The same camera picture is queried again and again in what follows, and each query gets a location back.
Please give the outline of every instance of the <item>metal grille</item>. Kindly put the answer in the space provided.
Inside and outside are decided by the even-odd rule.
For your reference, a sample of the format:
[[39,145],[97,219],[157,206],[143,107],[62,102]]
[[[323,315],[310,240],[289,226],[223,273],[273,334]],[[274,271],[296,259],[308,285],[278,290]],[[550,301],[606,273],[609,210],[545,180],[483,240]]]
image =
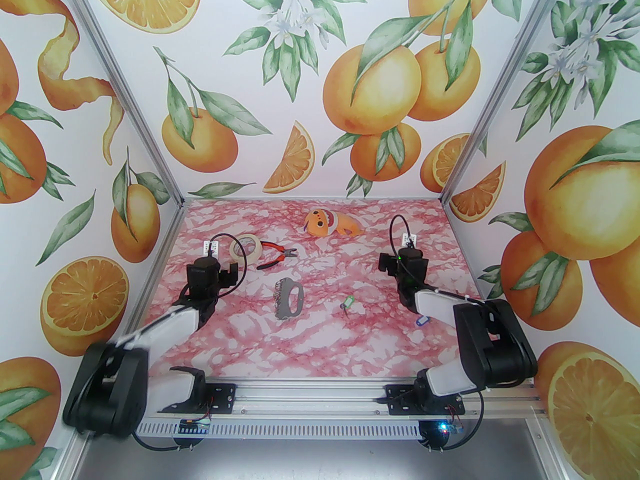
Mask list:
[[[185,437],[180,420],[145,418],[137,428],[141,437]],[[343,422],[309,420],[225,420],[208,425],[197,437],[208,439],[332,439],[414,441],[419,438],[418,422]]]

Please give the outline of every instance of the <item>pliers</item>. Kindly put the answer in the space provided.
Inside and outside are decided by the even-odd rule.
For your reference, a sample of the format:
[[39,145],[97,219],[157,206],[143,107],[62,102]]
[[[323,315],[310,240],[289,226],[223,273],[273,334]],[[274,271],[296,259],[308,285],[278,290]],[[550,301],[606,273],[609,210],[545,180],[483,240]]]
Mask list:
[[298,254],[296,254],[297,249],[285,249],[282,245],[278,245],[278,244],[275,244],[273,242],[262,242],[261,241],[260,244],[262,244],[262,247],[271,247],[272,249],[280,251],[281,254],[280,254],[280,256],[275,258],[273,261],[270,261],[269,263],[265,263],[264,265],[258,266],[256,268],[257,270],[265,270],[266,268],[274,267],[274,266],[278,265],[278,263],[280,263],[281,261],[284,261],[285,258],[297,258],[298,257]]

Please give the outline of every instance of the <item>white label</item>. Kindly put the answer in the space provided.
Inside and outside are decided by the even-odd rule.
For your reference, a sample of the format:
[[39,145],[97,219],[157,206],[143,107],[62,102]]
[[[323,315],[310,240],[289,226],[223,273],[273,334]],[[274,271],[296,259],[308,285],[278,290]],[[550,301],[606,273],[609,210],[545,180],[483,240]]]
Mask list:
[[[414,247],[418,246],[418,235],[411,235],[411,242]],[[402,247],[409,247],[409,235],[407,233],[402,233]]]
[[[213,245],[211,246],[211,254],[213,256],[218,255],[218,241],[214,240]],[[209,240],[204,240],[202,245],[202,256],[209,256]]]

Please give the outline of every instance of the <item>pink marble surface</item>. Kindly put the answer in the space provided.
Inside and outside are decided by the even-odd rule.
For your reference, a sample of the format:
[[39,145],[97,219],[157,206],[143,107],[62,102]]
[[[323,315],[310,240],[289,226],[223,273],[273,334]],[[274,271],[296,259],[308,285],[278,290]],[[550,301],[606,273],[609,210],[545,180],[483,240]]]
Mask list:
[[[317,207],[355,217],[364,233],[309,235],[302,227]],[[217,377],[412,377],[422,368],[450,361],[458,353],[454,328],[438,320],[418,327],[418,316],[398,302],[395,280],[378,271],[379,253],[391,252],[389,222],[396,213],[406,217],[429,259],[427,281],[477,297],[469,268],[435,199],[192,202],[147,322],[169,310],[185,285],[185,265],[202,255],[203,240],[216,233],[252,233],[297,248],[298,258],[286,258],[268,270],[250,265],[242,286],[222,298],[208,323],[162,356],[151,373],[193,366]],[[401,222],[394,231],[397,247]],[[220,242],[224,268],[231,260],[230,243],[226,238]],[[259,263],[276,255],[265,249]],[[296,318],[278,320],[274,286],[284,277],[304,286],[304,308]],[[355,302],[347,317],[339,306],[349,295]]]

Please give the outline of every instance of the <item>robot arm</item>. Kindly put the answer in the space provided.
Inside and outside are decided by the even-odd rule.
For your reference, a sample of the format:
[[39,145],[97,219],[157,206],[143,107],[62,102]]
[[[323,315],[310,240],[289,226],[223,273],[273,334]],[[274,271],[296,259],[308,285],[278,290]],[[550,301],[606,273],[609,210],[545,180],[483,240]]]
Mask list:
[[220,290],[237,283],[237,263],[221,270],[216,258],[204,256],[187,265],[187,285],[176,309],[115,342],[87,348],[62,411],[64,423],[80,432],[124,438],[145,413],[199,398],[205,382],[199,370],[172,368],[149,379],[149,366],[204,326]]
[[418,372],[413,391],[425,414],[442,409],[438,399],[489,388],[514,387],[538,371],[509,302],[475,300],[425,283],[428,259],[412,246],[380,254],[378,268],[395,278],[400,302],[414,313],[455,327],[459,357]]

